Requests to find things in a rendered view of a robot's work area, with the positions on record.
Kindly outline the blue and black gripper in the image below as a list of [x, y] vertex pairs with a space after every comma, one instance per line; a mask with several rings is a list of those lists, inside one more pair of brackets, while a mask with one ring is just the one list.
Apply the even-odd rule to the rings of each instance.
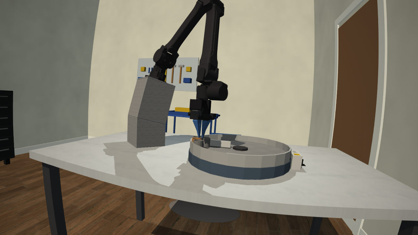
[[[198, 137], [200, 137], [201, 134], [201, 125], [202, 125], [202, 138], [204, 137], [205, 131], [211, 121], [214, 120], [214, 117], [216, 117], [216, 114], [210, 113], [210, 114], [202, 114], [201, 116], [192, 116], [191, 112], [188, 113], [188, 116], [190, 116], [190, 119], [193, 119], [195, 128], [197, 130]], [[202, 124], [201, 124], [202, 122]]]

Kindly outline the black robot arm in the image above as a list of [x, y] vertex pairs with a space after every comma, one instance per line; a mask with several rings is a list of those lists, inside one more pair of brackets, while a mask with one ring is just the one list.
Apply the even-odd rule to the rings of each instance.
[[228, 97], [228, 85], [222, 81], [217, 81], [218, 31], [220, 18], [224, 16], [224, 4], [220, 0], [197, 1], [194, 9], [184, 20], [172, 39], [155, 52], [153, 56], [155, 65], [150, 75], [146, 75], [165, 82], [166, 69], [174, 67], [179, 57], [177, 53], [179, 47], [205, 13], [206, 22], [203, 48], [196, 80], [201, 83], [200, 86], [197, 86], [197, 98], [200, 100], [190, 99], [189, 107], [191, 115], [196, 117], [211, 113], [210, 100], [224, 101]]

